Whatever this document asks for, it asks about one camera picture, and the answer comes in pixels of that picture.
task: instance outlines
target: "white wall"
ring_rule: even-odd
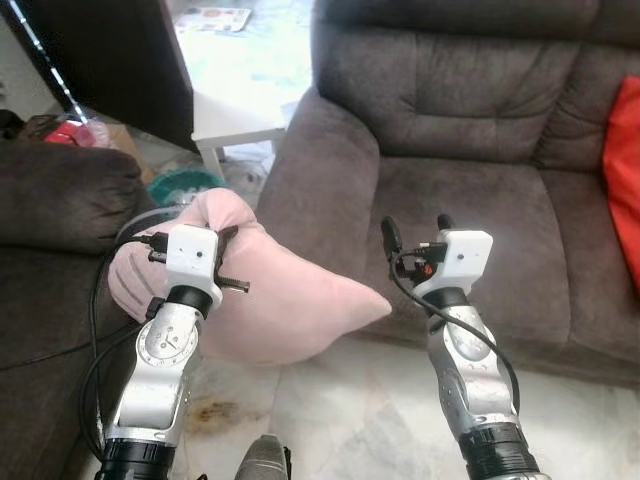
[[[0,15],[0,108],[8,108],[23,120],[46,113],[57,104],[46,84]]]

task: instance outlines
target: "sofa armrest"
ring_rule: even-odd
[[[97,254],[144,197],[135,160],[117,150],[0,144],[0,245]]]
[[[335,273],[364,273],[378,143],[367,127],[311,88],[282,142],[257,208],[278,242]]]

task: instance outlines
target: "pink pillow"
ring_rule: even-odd
[[[231,190],[199,194],[176,220],[146,232],[186,223],[219,231],[238,225],[220,274],[251,282],[248,294],[224,289],[200,337],[204,356],[251,364],[286,364],[311,357],[339,336],[391,312],[369,287],[333,274],[279,245],[251,208]],[[148,247],[127,244],[109,270],[115,301],[142,322],[152,296],[164,297],[164,265],[147,260]]]

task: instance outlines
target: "gray couch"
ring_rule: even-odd
[[[640,75],[640,1],[321,0],[312,58],[258,217],[390,299],[367,333],[423,345],[379,224],[411,245],[446,212],[494,237],[471,299],[516,365],[638,385],[640,300],[601,154],[620,82]]]
[[[135,160],[115,150],[0,142],[0,479],[72,478],[63,471],[74,448],[82,452],[76,397],[89,349],[7,367],[89,339],[100,256],[151,206],[139,176]],[[101,293],[100,337],[131,322],[106,286]],[[107,375],[105,403],[132,360]]]

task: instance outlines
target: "teal basket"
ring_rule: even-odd
[[[147,190],[158,206],[170,207],[188,205],[199,192],[226,186],[224,180],[213,173],[183,168],[160,175]]]

